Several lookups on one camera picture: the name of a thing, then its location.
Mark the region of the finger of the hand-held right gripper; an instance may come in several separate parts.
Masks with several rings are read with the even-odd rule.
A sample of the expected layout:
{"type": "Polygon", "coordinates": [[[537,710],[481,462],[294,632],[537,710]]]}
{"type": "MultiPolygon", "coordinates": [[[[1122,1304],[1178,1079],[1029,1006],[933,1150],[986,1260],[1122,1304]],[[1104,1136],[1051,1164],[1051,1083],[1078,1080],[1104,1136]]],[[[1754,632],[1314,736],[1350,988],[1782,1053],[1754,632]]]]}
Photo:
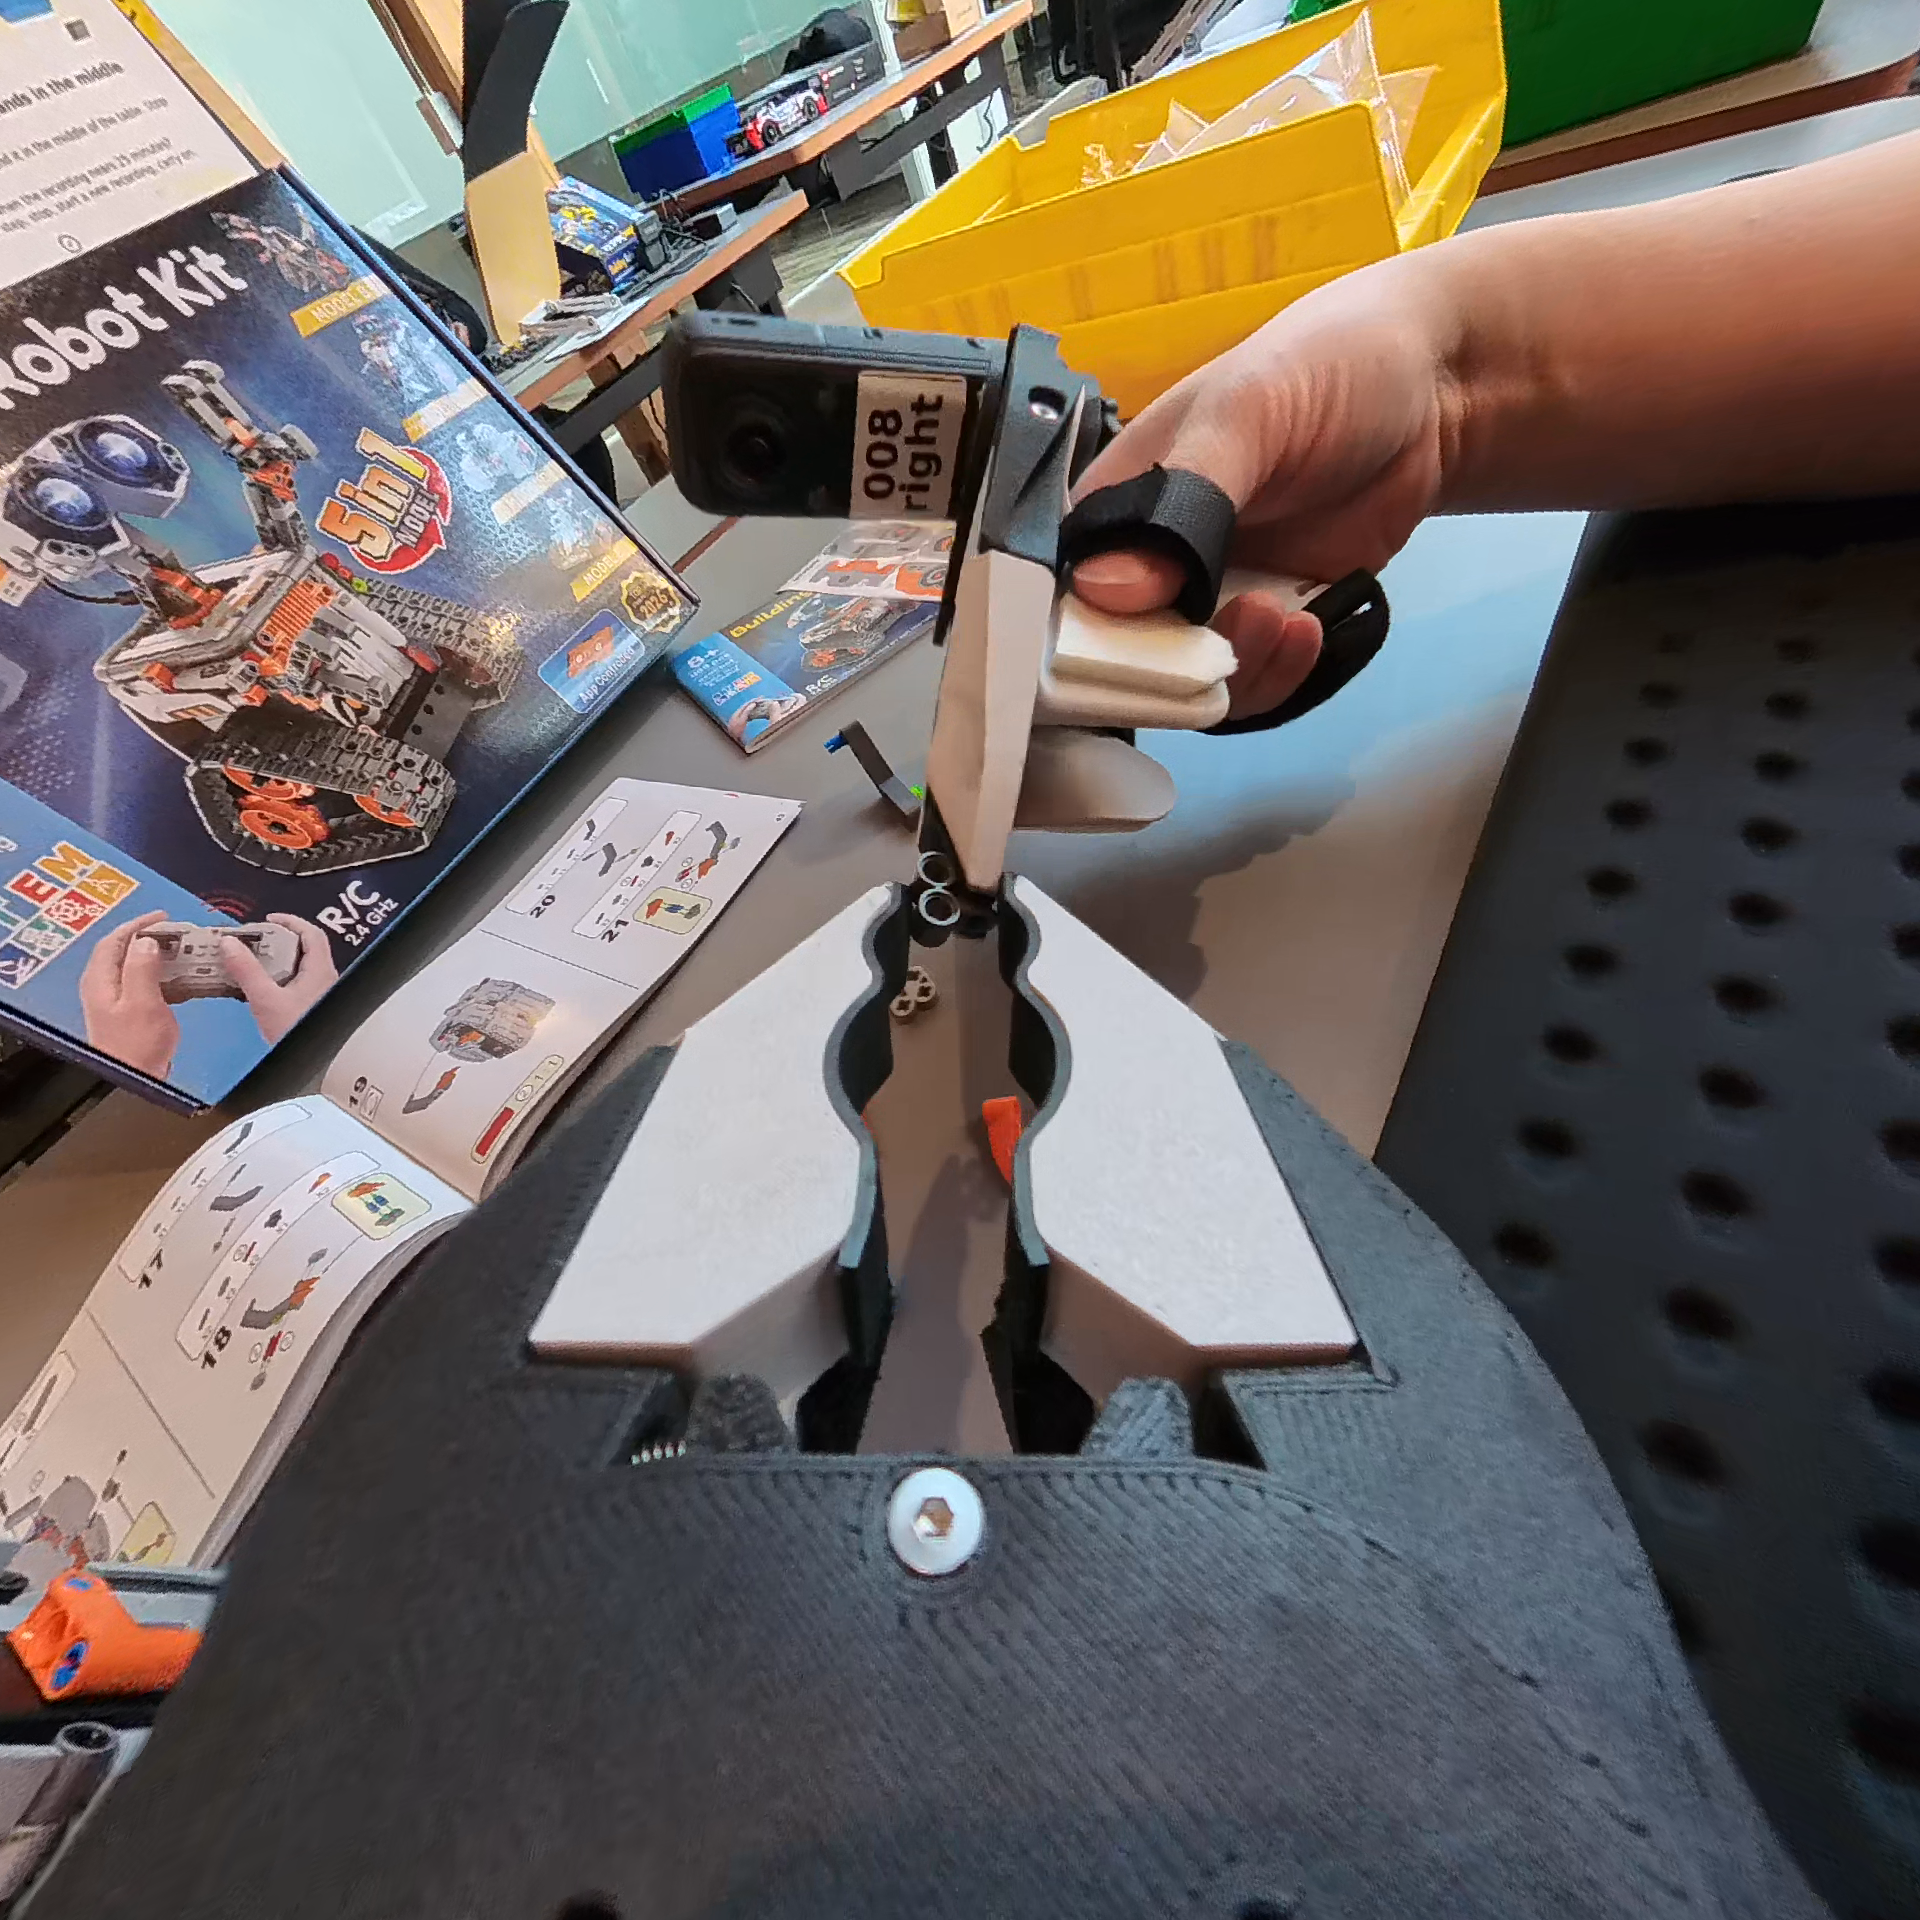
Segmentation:
{"type": "Polygon", "coordinates": [[[921,842],[967,906],[998,899],[1014,832],[1063,822],[1061,743],[1035,731],[1051,611],[1046,565],[978,549],[959,568],[921,842]]]}

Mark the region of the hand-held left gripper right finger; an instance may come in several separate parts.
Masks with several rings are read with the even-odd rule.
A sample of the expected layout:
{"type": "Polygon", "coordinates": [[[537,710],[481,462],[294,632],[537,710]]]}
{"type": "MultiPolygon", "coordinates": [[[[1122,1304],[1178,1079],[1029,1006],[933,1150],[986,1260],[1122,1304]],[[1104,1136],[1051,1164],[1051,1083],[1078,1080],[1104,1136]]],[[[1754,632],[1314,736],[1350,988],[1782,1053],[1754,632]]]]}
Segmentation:
{"type": "Polygon", "coordinates": [[[1129,1381],[1346,1365],[1361,1332],[1210,1022],[1033,879],[999,895],[1014,1150],[984,1335],[1024,1454],[1078,1451],[1129,1381]]]}

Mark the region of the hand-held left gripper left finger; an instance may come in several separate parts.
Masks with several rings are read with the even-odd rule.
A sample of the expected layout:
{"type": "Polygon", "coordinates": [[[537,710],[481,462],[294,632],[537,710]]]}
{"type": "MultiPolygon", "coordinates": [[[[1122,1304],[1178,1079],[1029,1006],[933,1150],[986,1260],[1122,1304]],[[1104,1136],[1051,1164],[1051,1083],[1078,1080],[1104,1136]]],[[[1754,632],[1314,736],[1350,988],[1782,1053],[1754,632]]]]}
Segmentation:
{"type": "Polygon", "coordinates": [[[894,1319],[864,1108],[910,959],[886,883],[696,1022],[531,1328],[545,1359],[762,1381],[807,1451],[857,1450],[894,1319]]]}

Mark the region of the dark grey bent beam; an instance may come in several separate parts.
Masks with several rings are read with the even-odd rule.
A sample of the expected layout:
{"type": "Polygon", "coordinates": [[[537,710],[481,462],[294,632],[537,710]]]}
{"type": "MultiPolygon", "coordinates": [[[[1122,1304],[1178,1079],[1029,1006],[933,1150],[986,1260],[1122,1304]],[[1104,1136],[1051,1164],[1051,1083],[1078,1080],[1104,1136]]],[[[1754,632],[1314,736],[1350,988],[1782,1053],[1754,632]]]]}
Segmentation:
{"type": "Polygon", "coordinates": [[[863,775],[872,781],[881,799],[894,810],[904,820],[918,822],[921,815],[921,805],[907,805],[907,795],[904,789],[904,778],[887,759],[881,743],[863,722],[847,722],[838,730],[847,739],[847,747],[842,752],[850,755],[863,775]]]}

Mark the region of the dark grey double connector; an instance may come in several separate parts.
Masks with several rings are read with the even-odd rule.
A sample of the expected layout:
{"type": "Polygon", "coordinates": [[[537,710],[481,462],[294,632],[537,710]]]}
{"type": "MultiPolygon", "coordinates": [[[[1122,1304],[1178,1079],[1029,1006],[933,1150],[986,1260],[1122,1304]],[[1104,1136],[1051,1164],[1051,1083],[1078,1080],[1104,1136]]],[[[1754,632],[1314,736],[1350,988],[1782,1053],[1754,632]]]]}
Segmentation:
{"type": "Polygon", "coordinates": [[[959,869],[952,853],[921,850],[915,887],[910,888],[913,940],[927,948],[950,940],[982,941],[999,924],[998,894],[978,892],[959,869]]]}

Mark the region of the person's right forearm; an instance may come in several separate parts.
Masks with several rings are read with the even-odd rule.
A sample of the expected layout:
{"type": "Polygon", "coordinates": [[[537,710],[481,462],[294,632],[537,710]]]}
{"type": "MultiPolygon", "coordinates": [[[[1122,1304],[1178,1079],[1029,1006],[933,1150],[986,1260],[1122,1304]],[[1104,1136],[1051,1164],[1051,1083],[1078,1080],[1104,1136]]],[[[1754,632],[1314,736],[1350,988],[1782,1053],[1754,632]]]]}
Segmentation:
{"type": "Polygon", "coordinates": [[[1919,141],[1458,245],[1461,509],[1919,485],[1919,141]]]}

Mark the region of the grey desk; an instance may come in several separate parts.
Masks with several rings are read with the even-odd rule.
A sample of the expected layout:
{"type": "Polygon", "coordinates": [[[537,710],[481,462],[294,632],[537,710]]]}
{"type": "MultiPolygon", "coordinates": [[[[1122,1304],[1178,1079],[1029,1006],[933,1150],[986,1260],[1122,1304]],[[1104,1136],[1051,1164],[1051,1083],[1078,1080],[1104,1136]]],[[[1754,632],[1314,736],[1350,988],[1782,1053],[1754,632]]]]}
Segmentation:
{"type": "MultiPolygon", "coordinates": [[[[1329,708],[1277,734],[1162,739],[1155,755],[1179,783],[1163,822],[1017,846],[1019,872],[1261,1052],[1362,1155],[1399,1088],[1584,528],[1574,512],[1430,520],[1386,568],[1383,659],[1329,708]]],[[[755,789],[805,810],[690,959],[579,1076],[543,1143],[645,1050],[897,878],[913,832],[825,739],[853,715],[894,765],[921,765],[937,679],[939,661],[920,643],[749,759],[670,676],[653,674],[230,1108],[185,1117],[110,1092],[5,1186],[2,1410],[201,1141],[315,1088],[351,1034],[478,924],[613,779],[755,789]]],[[[927,962],[939,999],[904,1029],[897,1071],[872,1106],[898,1309],[863,1447],[998,1454],[1010,1442],[978,1335],[1001,1282],[1006,1189],[986,1158],[978,1103],[1014,1085],[1006,1008],[992,943],[952,941],[927,962]]]]}

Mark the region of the short wooden office desk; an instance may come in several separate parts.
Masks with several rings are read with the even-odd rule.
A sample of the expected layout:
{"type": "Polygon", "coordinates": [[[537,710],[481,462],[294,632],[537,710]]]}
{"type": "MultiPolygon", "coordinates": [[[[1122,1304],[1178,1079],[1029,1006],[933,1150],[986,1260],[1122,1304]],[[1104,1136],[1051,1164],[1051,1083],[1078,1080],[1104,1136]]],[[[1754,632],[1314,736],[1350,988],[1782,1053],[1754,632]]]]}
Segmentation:
{"type": "Polygon", "coordinates": [[[803,191],[779,191],[585,333],[557,341],[539,357],[502,370],[499,383],[529,415],[543,408],[558,415],[550,434],[565,453],[581,453],[607,432],[618,432],[645,480],[663,480],[669,446],[658,351],[669,322],[693,307],[783,315],[774,245],[805,213],[809,204],[803,191]]]}

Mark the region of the long wooden office desk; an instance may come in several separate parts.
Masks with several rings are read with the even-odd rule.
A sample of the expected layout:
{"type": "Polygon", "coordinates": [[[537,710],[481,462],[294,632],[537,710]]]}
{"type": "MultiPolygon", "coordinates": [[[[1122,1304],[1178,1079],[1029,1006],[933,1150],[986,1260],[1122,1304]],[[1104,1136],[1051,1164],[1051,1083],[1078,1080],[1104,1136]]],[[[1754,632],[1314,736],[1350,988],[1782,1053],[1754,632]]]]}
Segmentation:
{"type": "Polygon", "coordinates": [[[1035,7],[1009,3],[913,64],[904,64],[823,116],[734,170],[679,187],[686,210],[721,204],[751,206],[779,184],[803,191],[807,206],[831,206],[877,184],[960,116],[986,104],[1009,104],[1006,39],[1035,7]]]}

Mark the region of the person's right hand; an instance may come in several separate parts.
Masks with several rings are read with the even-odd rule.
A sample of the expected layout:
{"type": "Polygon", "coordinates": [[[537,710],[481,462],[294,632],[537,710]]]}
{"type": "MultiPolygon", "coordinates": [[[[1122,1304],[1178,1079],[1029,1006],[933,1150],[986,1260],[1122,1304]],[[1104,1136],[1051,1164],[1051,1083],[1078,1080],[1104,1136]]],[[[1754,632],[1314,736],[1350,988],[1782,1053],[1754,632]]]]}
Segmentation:
{"type": "Polygon", "coordinates": [[[1232,506],[1229,568],[1330,586],[1376,571],[1475,490],[1527,394],[1503,301],[1434,246],[1336,279],[1122,428],[1078,506],[1151,471],[1232,506]]]}

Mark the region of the orange grey sticker sheet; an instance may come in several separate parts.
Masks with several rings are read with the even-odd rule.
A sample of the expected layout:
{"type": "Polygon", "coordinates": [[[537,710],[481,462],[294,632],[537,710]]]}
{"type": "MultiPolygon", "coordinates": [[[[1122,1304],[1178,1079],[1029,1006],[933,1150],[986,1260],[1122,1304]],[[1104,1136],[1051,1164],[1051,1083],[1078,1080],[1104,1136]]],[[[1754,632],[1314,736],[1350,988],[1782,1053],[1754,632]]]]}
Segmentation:
{"type": "Polygon", "coordinates": [[[853,519],[784,590],[937,605],[952,555],[950,519],[853,519]]]}

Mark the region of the small blue manual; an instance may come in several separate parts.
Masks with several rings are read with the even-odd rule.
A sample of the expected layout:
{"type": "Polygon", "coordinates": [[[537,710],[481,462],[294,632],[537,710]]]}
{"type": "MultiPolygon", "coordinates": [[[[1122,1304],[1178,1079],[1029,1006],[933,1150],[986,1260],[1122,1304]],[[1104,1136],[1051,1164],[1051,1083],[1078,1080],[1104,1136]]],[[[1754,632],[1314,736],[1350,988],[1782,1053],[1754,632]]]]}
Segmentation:
{"type": "Polygon", "coordinates": [[[939,602],[883,591],[779,591],[707,635],[679,640],[670,669],[744,752],[838,698],[937,623],[939,602]]]}

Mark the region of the yellow plastic bin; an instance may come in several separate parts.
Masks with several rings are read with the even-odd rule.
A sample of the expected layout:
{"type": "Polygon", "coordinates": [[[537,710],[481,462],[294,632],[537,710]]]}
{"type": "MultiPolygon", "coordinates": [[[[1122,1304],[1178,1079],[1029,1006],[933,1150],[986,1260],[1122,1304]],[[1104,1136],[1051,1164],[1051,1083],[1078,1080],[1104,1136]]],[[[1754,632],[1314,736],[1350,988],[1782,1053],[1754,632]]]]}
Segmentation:
{"type": "Polygon", "coordinates": [[[879,327],[1061,336],[1131,415],[1295,300],[1449,238],[1505,128],[1498,3],[1342,5],[1240,32],[1153,79],[1003,138],[838,270],[879,327]],[[1155,140],[1168,108],[1222,116],[1370,10],[1383,70],[1437,64],[1387,206],[1370,111],[1344,104],[1219,151],[1081,184],[1083,148],[1155,140]]]}

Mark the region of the white instruction booklet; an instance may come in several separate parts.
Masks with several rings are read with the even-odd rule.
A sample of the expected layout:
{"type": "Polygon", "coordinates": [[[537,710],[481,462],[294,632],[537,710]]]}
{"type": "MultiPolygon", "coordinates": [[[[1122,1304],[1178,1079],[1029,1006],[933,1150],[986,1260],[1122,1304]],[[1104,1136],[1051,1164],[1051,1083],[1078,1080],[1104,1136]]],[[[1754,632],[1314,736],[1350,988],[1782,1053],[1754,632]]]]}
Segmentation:
{"type": "Polygon", "coordinates": [[[379,1294],[499,1183],[801,813],[616,779],[320,1090],[206,1141],[5,1419],[5,1595],[79,1563],[218,1563],[379,1294]]]}

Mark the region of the clear plastic bags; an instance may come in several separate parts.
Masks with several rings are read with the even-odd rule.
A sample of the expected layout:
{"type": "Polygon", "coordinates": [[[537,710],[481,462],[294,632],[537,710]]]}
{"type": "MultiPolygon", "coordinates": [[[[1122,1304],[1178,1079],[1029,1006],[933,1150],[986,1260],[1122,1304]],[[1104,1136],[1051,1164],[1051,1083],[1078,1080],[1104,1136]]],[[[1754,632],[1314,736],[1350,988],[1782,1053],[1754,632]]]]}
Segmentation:
{"type": "Polygon", "coordinates": [[[1401,210],[1410,191],[1408,143],[1437,74],[1437,64],[1383,70],[1376,56],[1375,18],[1365,10],[1350,30],[1222,116],[1208,119],[1182,102],[1174,102],[1163,131],[1145,143],[1134,141],[1115,154],[1101,141],[1087,143],[1080,181],[1081,184],[1104,184],[1174,159],[1219,151],[1247,138],[1303,123],[1319,111],[1362,104],[1383,165],[1387,206],[1401,210]]]}

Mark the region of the toy car box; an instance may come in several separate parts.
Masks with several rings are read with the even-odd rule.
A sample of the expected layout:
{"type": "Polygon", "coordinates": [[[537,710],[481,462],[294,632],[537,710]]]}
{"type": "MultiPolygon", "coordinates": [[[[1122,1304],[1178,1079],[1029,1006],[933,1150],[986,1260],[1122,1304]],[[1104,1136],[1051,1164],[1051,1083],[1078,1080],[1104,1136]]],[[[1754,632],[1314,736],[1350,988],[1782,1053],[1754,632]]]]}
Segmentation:
{"type": "Polygon", "coordinates": [[[741,165],[819,123],[883,74],[881,46],[864,39],[829,47],[807,39],[767,87],[736,102],[736,128],[727,132],[727,154],[741,165]]]}

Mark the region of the blue green storage bin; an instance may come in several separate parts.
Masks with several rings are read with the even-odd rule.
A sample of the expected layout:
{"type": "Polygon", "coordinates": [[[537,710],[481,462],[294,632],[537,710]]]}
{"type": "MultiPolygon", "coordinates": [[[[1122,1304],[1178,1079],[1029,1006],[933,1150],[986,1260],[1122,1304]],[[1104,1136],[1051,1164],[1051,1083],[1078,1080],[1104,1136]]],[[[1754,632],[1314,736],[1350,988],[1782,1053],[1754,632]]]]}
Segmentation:
{"type": "Polygon", "coordinates": [[[657,202],[689,184],[734,171],[730,138],[738,110],[730,84],[661,111],[654,122],[610,138],[610,151],[634,202],[657,202]]]}

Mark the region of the small colourful toy box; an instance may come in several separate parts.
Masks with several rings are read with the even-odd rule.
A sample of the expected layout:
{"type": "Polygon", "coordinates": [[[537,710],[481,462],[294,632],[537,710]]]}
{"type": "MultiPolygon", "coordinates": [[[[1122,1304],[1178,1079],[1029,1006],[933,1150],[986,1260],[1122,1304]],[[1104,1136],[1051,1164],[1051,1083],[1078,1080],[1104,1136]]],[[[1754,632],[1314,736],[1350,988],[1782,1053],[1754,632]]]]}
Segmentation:
{"type": "Polygon", "coordinates": [[[545,191],[565,296],[631,296],[665,267],[665,238],[650,207],[565,175],[545,191]]]}

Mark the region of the cardboard box with black flaps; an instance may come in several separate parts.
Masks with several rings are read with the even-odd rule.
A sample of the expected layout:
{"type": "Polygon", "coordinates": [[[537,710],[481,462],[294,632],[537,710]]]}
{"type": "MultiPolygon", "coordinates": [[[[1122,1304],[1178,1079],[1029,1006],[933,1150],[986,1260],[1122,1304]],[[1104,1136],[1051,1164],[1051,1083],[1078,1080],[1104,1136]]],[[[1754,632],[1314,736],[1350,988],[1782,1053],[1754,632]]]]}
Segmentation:
{"type": "Polygon", "coordinates": [[[547,191],[561,179],[537,146],[534,108],[568,3],[465,3],[465,214],[495,336],[521,341],[531,310],[561,294],[547,191]]]}

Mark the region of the black perforated panel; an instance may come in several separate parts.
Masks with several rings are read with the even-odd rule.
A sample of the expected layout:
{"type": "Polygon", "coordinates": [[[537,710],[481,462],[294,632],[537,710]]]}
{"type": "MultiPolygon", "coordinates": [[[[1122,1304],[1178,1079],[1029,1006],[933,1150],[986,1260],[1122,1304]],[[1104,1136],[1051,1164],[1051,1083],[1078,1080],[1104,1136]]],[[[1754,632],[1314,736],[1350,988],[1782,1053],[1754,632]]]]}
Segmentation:
{"type": "Polygon", "coordinates": [[[1835,1915],[1917,1915],[1917,496],[1595,516],[1379,1165],[1835,1915]]]}

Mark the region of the blue robot kit box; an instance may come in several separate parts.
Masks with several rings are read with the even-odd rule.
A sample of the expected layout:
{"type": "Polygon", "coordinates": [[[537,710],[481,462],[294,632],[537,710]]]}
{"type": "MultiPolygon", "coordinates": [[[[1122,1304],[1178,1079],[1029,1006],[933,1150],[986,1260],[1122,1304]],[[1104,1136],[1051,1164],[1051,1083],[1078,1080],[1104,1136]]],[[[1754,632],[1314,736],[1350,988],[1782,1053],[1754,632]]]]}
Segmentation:
{"type": "Polygon", "coordinates": [[[279,174],[5,291],[5,1034],[161,1103],[278,1046],[138,920],[351,972],[697,596],[279,174]]]}

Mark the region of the green plastic bin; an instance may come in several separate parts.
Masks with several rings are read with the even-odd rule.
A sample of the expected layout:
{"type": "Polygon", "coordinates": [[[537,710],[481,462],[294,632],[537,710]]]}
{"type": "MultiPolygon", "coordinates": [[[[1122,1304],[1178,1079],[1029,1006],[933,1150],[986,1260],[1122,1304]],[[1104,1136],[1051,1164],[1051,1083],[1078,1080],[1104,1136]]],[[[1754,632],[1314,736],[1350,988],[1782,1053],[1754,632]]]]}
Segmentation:
{"type": "Polygon", "coordinates": [[[1503,143],[1791,60],[1821,12],[1821,3],[1503,3],[1503,143]]]}

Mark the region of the grey black robot model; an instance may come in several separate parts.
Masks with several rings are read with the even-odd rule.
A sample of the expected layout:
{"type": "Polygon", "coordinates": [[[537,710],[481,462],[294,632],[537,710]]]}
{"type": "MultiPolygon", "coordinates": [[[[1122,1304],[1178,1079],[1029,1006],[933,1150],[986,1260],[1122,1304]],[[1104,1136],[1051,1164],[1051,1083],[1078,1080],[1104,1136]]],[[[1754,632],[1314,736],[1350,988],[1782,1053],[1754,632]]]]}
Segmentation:
{"type": "Polygon", "coordinates": [[[157,1567],[70,1567],[39,1587],[5,1570],[5,1831],[49,1786],[62,1733],[82,1724],[107,1730],[107,1781],[135,1763],[206,1638],[218,1589],[161,1579],[157,1567]]]}

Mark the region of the printed instruction sheet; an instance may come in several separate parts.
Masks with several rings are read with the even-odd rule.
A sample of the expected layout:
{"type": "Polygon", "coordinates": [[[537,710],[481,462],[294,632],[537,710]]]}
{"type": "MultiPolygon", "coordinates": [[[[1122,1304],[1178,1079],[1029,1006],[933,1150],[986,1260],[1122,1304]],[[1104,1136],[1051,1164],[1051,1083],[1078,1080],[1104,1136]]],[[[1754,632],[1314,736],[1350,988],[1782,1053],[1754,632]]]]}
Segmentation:
{"type": "Polygon", "coordinates": [[[2,5],[2,285],[256,174],[112,3],[2,5]]]}

